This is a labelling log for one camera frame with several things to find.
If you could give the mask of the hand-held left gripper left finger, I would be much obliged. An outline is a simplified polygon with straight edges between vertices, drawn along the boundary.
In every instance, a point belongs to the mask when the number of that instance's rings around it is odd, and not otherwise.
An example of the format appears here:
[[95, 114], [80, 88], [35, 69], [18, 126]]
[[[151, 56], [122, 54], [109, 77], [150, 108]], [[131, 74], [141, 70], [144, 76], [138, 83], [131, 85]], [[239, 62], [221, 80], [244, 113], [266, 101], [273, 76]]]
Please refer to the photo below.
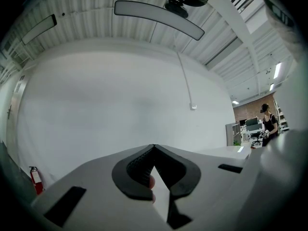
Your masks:
[[34, 200], [48, 231], [173, 231], [154, 208], [153, 145], [88, 161]]

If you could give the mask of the red fire extinguisher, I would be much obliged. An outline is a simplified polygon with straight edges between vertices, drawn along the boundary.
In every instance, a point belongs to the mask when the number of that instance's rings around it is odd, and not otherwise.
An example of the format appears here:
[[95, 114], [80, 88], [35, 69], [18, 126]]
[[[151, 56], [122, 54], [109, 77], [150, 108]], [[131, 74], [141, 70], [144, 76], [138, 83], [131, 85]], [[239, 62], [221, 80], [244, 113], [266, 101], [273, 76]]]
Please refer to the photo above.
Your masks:
[[37, 195], [44, 191], [43, 183], [37, 167], [30, 166], [30, 176]]

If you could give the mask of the grey door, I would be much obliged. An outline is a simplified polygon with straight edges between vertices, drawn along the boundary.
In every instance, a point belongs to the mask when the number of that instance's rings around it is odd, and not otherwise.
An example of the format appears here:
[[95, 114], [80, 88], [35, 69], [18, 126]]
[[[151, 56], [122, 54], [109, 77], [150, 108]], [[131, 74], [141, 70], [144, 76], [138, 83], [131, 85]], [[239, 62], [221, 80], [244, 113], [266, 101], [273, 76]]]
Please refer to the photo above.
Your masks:
[[18, 147], [16, 142], [17, 134], [17, 120], [21, 99], [23, 97], [26, 84], [29, 80], [29, 74], [22, 74], [17, 81], [15, 88], [13, 89], [13, 95], [11, 98], [8, 119], [7, 119], [7, 131], [6, 131], [6, 147], [10, 158], [18, 165]]

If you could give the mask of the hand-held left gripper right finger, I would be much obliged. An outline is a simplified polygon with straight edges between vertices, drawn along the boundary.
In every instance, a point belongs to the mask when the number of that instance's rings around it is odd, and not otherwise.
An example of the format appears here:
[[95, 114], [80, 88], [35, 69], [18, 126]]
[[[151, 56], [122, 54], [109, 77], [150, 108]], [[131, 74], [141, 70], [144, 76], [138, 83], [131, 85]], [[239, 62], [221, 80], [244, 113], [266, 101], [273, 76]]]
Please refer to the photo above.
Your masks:
[[234, 186], [249, 157], [224, 159], [166, 145], [155, 145], [154, 154], [169, 189], [167, 220], [155, 220], [154, 231], [236, 231], [244, 199], [234, 199]]

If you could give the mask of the white shelving rack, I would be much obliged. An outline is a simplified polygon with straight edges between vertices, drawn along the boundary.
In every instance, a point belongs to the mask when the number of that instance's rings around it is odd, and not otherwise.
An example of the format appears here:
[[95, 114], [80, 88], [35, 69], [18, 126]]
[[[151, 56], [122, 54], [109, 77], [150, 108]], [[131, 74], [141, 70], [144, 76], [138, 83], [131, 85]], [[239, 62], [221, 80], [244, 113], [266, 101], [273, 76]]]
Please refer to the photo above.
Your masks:
[[289, 130], [289, 126], [284, 116], [284, 113], [282, 112], [281, 108], [279, 107], [279, 105], [277, 104], [275, 100], [274, 100], [274, 105], [275, 105], [275, 109], [277, 112], [278, 133], [283, 134]]

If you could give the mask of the person's left hand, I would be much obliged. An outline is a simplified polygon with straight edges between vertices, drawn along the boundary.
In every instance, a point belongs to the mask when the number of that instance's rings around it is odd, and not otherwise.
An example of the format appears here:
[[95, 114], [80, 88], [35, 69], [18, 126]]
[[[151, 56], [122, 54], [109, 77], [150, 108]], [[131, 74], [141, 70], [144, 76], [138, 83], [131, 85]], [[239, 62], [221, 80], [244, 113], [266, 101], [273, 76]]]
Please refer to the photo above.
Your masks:
[[149, 178], [149, 189], [152, 191], [152, 203], [154, 203], [156, 201], [156, 196], [153, 192], [153, 187], [155, 186], [155, 179], [152, 175], [150, 175]]

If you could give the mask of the grey cabinet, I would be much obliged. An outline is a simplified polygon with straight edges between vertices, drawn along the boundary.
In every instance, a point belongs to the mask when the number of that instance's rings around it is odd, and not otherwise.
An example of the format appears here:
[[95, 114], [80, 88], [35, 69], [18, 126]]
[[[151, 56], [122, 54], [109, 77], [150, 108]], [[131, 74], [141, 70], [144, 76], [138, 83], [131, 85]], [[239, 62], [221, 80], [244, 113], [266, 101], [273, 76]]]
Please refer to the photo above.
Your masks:
[[241, 143], [241, 129], [239, 123], [231, 123], [226, 125], [227, 146], [234, 146], [233, 141], [238, 141]]

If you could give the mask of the black office chair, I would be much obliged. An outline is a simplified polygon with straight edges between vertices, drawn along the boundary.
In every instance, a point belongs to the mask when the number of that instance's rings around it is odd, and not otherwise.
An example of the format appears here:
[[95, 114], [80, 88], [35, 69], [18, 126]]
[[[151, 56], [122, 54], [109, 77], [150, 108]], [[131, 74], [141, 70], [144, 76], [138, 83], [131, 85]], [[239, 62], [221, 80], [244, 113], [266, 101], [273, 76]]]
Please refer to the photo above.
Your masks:
[[260, 135], [261, 135], [260, 131], [257, 132], [257, 133], [253, 133], [251, 135], [252, 139], [256, 139], [255, 141], [252, 142], [252, 144], [251, 144], [252, 146], [255, 146], [256, 144], [261, 145]]

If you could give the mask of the long ceiling light panel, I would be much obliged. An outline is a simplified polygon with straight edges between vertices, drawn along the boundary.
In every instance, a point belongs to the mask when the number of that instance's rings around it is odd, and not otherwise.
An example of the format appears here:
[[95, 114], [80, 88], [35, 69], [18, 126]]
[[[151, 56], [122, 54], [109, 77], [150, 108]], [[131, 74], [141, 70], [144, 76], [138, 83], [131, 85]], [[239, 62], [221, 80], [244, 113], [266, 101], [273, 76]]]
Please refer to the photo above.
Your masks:
[[57, 19], [54, 14], [46, 17], [41, 22], [36, 24], [33, 28], [31, 28], [23, 37], [22, 42], [27, 45], [30, 41], [46, 32], [47, 30], [55, 27], [57, 25]]
[[166, 9], [147, 3], [117, 0], [114, 5], [114, 14], [155, 21], [174, 28], [194, 40], [200, 40], [205, 34], [204, 30], [193, 22]]

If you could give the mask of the white wall conduit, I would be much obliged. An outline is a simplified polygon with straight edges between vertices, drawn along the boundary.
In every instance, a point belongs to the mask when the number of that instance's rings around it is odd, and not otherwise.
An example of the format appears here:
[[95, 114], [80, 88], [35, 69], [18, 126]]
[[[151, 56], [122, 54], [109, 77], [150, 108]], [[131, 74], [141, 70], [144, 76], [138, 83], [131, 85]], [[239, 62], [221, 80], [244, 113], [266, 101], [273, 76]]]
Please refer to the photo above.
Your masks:
[[193, 102], [193, 99], [192, 99], [190, 85], [189, 85], [189, 82], [188, 82], [188, 79], [187, 79], [187, 76], [186, 76], [185, 68], [184, 68], [180, 53], [177, 51], [176, 54], [177, 54], [180, 66], [182, 68], [183, 76], [184, 76], [186, 87], [187, 87], [187, 92], [188, 92], [188, 95], [189, 95], [189, 100], [190, 100], [189, 107], [190, 107], [191, 111], [195, 111], [197, 109], [197, 105]]

